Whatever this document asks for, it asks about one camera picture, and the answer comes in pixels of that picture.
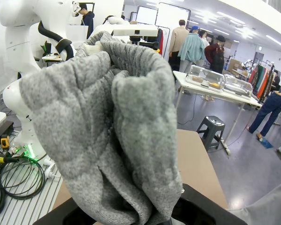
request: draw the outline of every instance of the ceiling light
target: ceiling light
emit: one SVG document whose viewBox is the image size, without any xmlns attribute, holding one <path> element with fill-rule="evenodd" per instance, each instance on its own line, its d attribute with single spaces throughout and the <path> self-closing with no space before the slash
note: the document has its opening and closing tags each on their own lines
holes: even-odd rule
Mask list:
<svg viewBox="0 0 281 225">
<path fill-rule="evenodd" d="M 225 14 L 225 13 L 222 13 L 222 12 L 217 12 L 217 14 L 220 14 L 220 15 L 222 15 L 222 16 L 225 16 L 225 17 L 227 17 L 227 18 L 229 18 L 229 19 L 231 19 L 231 20 L 233 20 L 233 21 L 235 21 L 235 22 L 238 22 L 238 23 L 240 23 L 240 24 L 245 24 L 245 22 L 243 22 L 243 21 L 241 21 L 241 20 L 239 20 L 239 19 L 236 19 L 236 18 L 234 18 L 234 17 L 232 17 L 232 16 L 230 16 L 230 15 L 228 15 L 228 14 Z"/>
<path fill-rule="evenodd" d="M 244 38 L 249 38 L 249 39 L 253 39 L 251 36 L 249 36 L 247 33 L 244 33 L 244 32 L 241 32 L 239 30 L 236 30 L 235 31 L 236 33 L 239 33 L 241 35 L 243 35 Z"/>
<path fill-rule="evenodd" d="M 201 28 L 201 27 L 200 27 L 200 29 L 212 33 L 212 31 L 210 31 L 210 30 L 207 30 L 207 29 L 204 29 L 204 28 Z"/>
<path fill-rule="evenodd" d="M 198 22 L 191 21 L 191 20 L 188 20 L 188 22 L 190 22 L 190 23 L 194 23 L 194 24 L 199 24 Z"/>
<path fill-rule="evenodd" d="M 223 34 L 229 35 L 228 33 L 224 32 L 224 31 L 221 31 L 221 30 L 218 30 L 218 29 L 215 29 L 215 30 L 218 31 L 218 32 L 221 32 Z"/>
<path fill-rule="evenodd" d="M 281 45 L 281 42 L 277 41 L 275 38 L 269 36 L 269 35 L 266 35 L 267 38 L 271 39 L 272 41 L 276 42 L 277 44 Z"/>
<path fill-rule="evenodd" d="M 216 23 L 215 21 L 209 20 L 207 17 L 202 17 L 200 15 L 195 15 L 195 17 L 203 19 L 205 22 L 212 22 L 212 23 Z"/>
<path fill-rule="evenodd" d="M 200 19 L 204 19 L 204 17 L 202 17 L 200 15 L 195 15 L 195 17 L 200 18 Z"/>
<path fill-rule="evenodd" d="M 201 11 L 201 12 L 196 12 L 196 14 L 201 15 L 201 16 L 203 16 L 203 17 L 210 18 L 210 19 L 216 19 L 216 18 L 217 18 L 216 15 L 214 15 L 214 14 L 208 12 L 208 11 L 205 11 L 205 12 L 203 12 L 203 11 Z"/>
<path fill-rule="evenodd" d="M 239 23 L 239 22 L 236 22 L 234 20 L 230 20 L 231 23 L 235 24 L 235 25 L 238 25 L 238 26 L 243 26 L 243 24 Z"/>
<path fill-rule="evenodd" d="M 147 3 L 148 6 L 155 6 L 158 8 L 158 5 L 157 4 L 152 4 L 152 3 Z"/>
</svg>

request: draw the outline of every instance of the black stool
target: black stool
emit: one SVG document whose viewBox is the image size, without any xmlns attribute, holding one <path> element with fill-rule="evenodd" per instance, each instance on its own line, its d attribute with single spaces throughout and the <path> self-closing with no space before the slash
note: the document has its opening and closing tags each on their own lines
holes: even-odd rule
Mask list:
<svg viewBox="0 0 281 225">
<path fill-rule="evenodd" d="M 203 125 L 207 126 L 206 130 L 200 130 Z M 204 144 L 204 147 L 206 151 L 208 151 L 209 148 L 216 146 L 216 149 L 218 149 L 220 140 L 222 138 L 222 135 L 224 133 L 225 129 L 225 123 L 221 121 L 216 116 L 206 116 L 204 120 L 201 122 L 197 133 L 204 133 L 203 137 L 201 137 L 202 142 Z M 216 132 L 221 131 L 220 136 L 216 136 Z"/>
</svg>

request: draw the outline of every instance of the table leg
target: table leg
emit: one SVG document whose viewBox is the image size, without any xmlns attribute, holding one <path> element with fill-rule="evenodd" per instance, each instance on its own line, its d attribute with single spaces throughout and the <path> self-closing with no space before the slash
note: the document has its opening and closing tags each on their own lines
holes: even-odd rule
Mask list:
<svg viewBox="0 0 281 225">
<path fill-rule="evenodd" d="M 180 100 L 181 100 L 181 96 L 182 96 L 182 92 L 184 91 L 184 87 L 181 86 L 180 92 L 179 92 L 179 96 L 178 96 L 178 100 L 176 102 L 176 109 L 178 109 Z"/>
<path fill-rule="evenodd" d="M 231 152 L 230 152 L 230 150 L 229 150 L 229 148 L 228 148 L 228 146 L 227 146 L 227 144 L 226 144 L 226 143 L 227 143 L 227 140 L 230 138 L 230 135 L 231 135 L 232 131 L 234 130 L 234 127 L 235 127 L 235 125 L 236 125 L 236 123 L 237 123 L 237 121 L 238 121 L 238 119 L 239 119 L 240 113 L 242 112 L 243 108 L 244 108 L 244 103 L 242 103 L 242 105 L 240 106 L 239 113 L 238 113 L 236 119 L 234 120 L 234 123 L 233 123 L 233 125 L 232 125 L 230 131 L 229 131 L 228 134 L 227 134 L 226 140 L 224 140 L 223 138 L 221 139 L 221 143 L 222 143 L 222 145 L 224 146 L 224 149 L 225 149 L 227 155 L 231 155 Z"/>
</svg>

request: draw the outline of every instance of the man in beige shirt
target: man in beige shirt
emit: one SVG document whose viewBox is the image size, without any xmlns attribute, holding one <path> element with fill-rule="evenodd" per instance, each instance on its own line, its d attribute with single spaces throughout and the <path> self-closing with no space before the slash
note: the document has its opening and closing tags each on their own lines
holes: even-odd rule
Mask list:
<svg viewBox="0 0 281 225">
<path fill-rule="evenodd" d="M 178 53 L 183 42 L 189 34 L 188 30 L 185 28 L 185 20 L 180 20 L 179 25 L 180 27 L 177 27 L 173 30 L 169 49 L 169 64 L 172 67 L 172 70 L 175 71 L 179 71 L 180 59 L 178 58 Z"/>
</svg>

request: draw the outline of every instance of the whiteboard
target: whiteboard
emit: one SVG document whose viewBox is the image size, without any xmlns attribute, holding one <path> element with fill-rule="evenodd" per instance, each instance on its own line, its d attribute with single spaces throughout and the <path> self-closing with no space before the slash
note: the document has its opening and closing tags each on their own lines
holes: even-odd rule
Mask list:
<svg viewBox="0 0 281 225">
<path fill-rule="evenodd" d="M 156 9 L 139 6 L 136 15 L 136 21 L 139 23 L 154 25 L 156 21 L 156 16 L 157 16 Z"/>
</svg>

